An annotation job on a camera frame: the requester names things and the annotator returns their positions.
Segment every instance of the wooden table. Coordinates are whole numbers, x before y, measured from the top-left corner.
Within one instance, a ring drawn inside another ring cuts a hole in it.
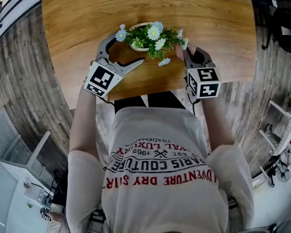
[[[43,20],[54,69],[70,109],[75,108],[82,81],[100,41],[119,30],[148,21],[184,29],[190,42],[207,51],[223,82],[251,79],[256,65],[256,31],[251,0],[42,0]],[[111,49],[122,63],[144,52],[125,43]],[[185,87],[185,65],[175,52],[171,63],[145,62],[110,92],[109,100]]]

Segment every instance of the hand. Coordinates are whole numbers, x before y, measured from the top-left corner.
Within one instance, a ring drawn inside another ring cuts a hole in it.
[[[48,215],[53,221],[62,222],[62,215],[55,213],[55,212],[47,212],[46,215]]]
[[[184,61],[184,56],[183,56],[183,49],[182,49],[182,46],[177,44],[175,46],[176,48],[176,56],[181,59],[182,61]],[[194,55],[195,54],[195,51],[196,51],[196,48],[191,44],[189,43],[188,44],[188,49],[190,50],[191,54]]]

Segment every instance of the black and white marker cube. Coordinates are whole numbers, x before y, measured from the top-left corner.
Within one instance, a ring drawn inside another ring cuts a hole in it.
[[[217,68],[187,69],[188,86],[198,99],[216,98],[219,95],[221,81]]]
[[[86,79],[84,88],[99,97],[107,95],[123,77],[110,71],[98,62],[93,62]]]

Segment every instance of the white t-shirt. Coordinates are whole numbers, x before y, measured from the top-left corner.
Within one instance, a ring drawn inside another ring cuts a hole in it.
[[[250,226],[253,188],[242,150],[221,145],[208,156],[199,120],[189,111],[124,108],[115,115],[109,146],[105,172],[94,156],[69,154],[72,233],[86,232],[100,203],[106,232],[224,233]]]

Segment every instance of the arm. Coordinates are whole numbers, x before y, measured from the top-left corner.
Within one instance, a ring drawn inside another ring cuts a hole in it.
[[[70,133],[66,218],[72,233],[85,233],[101,204],[104,171],[96,147],[96,96],[81,88]]]
[[[234,137],[223,114],[219,99],[202,99],[202,104],[211,150],[214,151],[220,145],[233,145]]]
[[[51,220],[61,223],[62,222],[62,215],[56,212],[47,212],[46,215],[50,217]]]
[[[96,147],[96,96],[82,86],[72,122],[69,150],[80,150],[97,159]]]

